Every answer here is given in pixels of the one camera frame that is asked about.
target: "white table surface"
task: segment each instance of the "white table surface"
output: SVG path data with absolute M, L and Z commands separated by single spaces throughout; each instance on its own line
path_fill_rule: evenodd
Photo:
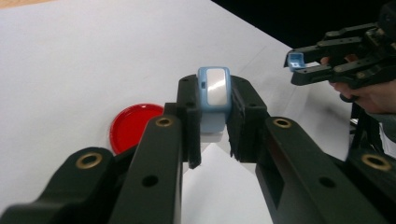
M 109 125 L 123 108 L 174 102 L 178 80 L 201 66 L 227 66 L 233 75 L 248 79 L 272 116 L 298 121 L 325 152 L 343 159 L 350 105 L 327 83 L 291 85 L 291 73 L 282 67 L 289 50 L 209 0 L 60 0 L 0 10 L 0 213 L 38 197 L 72 153 L 110 148 Z M 209 146 L 217 147 L 229 151 L 226 139 Z M 221 171 L 229 161 L 220 155 L 205 152 L 203 164 L 212 162 L 207 166 Z M 234 172 L 238 178 L 255 178 L 234 165 L 241 171 Z M 201 168 L 184 176 L 185 223 L 192 223 L 198 212 L 197 206 L 186 205 L 191 182 L 213 185 L 200 189 L 208 195 L 219 190 L 210 177 L 202 177 Z M 226 182 L 235 175 L 222 176 Z M 257 189 L 257 180 L 246 186 L 252 183 Z M 251 191 L 262 201 L 256 204 L 247 196 L 210 209 L 255 204 L 260 215 L 263 197 Z M 202 198 L 195 203 L 210 207 Z M 200 214 L 201 223 L 223 220 Z M 241 216 L 233 210 L 228 215 Z M 271 222 L 261 220 L 246 223 Z

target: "red lid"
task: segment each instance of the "red lid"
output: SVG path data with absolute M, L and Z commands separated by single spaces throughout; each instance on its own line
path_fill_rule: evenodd
M 132 105 L 122 110 L 110 127 L 110 144 L 116 154 L 137 145 L 148 121 L 163 113 L 160 105 Z

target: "light blue object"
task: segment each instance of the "light blue object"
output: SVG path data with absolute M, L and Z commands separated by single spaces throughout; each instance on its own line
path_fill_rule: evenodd
M 201 67 L 197 76 L 201 133 L 222 132 L 232 106 L 230 70 L 227 67 Z
M 300 52 L 292 52 L 288 55 L 288 65 L 291 72 L 297 69 L 306 68 L 304 55 Z

